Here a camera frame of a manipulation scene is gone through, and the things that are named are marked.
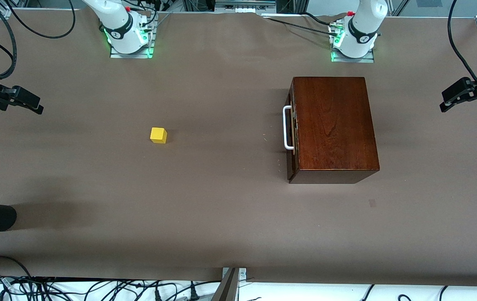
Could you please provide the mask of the yellow cube block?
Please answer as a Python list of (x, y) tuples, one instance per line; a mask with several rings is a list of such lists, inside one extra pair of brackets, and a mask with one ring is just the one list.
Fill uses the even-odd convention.
[(156, 144), (166, 144), (168, 132), (165, 128), (152, 127), (150, 131), (150, 140)]

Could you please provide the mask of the wooden drawer with white handle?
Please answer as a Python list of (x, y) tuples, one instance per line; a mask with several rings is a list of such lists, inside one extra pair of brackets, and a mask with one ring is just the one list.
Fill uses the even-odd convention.
[(295, 112), (294, 83), (291, 83), (286, 103), (282, 108), (283, 146), (288, 155), (288, 171), (295, 173), (299, 169), (297, 118)]

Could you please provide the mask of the metal base plate left arm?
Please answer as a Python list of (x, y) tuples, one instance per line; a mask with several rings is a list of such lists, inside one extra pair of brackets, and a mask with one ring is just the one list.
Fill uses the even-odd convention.
[(344, 63), (374, 63), (374, 53), (371, 49), (360, 58), (351, 58), (344, 55), (339, 49), (332, 48), (331, 49), (331, 61), (332, 62), (344, 62)]

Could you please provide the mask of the metal base plate right arm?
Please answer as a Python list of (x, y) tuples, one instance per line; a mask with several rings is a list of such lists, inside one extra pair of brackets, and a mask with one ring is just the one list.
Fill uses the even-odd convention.
[[(156, 45), (156, 27), (143, 27), (130, 29), (122, 39), (115, 39), (106, 33), (107, 42), (110, 44), (110, 58), (115, 59), (151, 59)], [(137, 50), (131, 53), (121, 53), (120, 50)]]

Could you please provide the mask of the dark wooden cabinet box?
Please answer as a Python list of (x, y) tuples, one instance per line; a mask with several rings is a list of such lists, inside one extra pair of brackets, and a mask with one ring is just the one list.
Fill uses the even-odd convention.
[(294, 77), (299, 169), (290, 184), (355, 184), (380, 171), (364, 77)]

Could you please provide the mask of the brown paper table cover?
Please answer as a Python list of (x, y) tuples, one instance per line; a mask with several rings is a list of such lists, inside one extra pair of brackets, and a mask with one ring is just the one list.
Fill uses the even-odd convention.
[[(477, 285), (477, 102), (439, 109), (467, 74), (446, 19), (386, 19), (372, 64), (248, 13), (174, 13), (152, 59), (111, 59), (89, 8), (58, 40), (10, 25), (4, 84), (44, 111), (0, 111), (0, 204), (21, 212), (0, 255), (33, 275)], [(298, 76), (365, 78), (378, 173), (288, 183)]]

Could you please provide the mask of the silver crossbar with sockets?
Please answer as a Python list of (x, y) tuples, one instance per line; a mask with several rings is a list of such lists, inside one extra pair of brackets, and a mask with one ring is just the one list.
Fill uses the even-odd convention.
[(215, 12), (269, 12), (276, 13), (276, 0), (214, 0)]

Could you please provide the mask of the aluminium profile bar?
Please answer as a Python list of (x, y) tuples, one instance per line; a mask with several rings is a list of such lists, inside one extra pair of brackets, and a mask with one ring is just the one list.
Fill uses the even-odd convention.
[(227, 268), (210, 301), (237, 301), (237, 291), (241, 277), (240, 268)]

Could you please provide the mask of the silver corner bracket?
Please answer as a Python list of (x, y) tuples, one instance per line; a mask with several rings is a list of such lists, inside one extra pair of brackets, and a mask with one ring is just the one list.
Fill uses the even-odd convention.
[[(230, 272), (231, 268), (229, 267), (224, 267), (222, 269), (222, 279), (225, 278), (226, 274)], [(236, 268), (236, 271), (238, 271), (238, 282), (244, 282), (247, 280), (247, 271), (246, 268)]]

